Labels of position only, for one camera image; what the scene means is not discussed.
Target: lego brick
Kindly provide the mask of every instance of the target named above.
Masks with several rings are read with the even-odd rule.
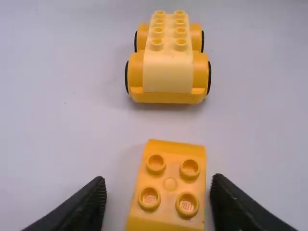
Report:
[[[192,51],[188,15],[184,11],[156,11],[144,50],[143,91],[191,93]]]
[[[149,140],[135,186],[127,231],[203,231],[205,148]]]

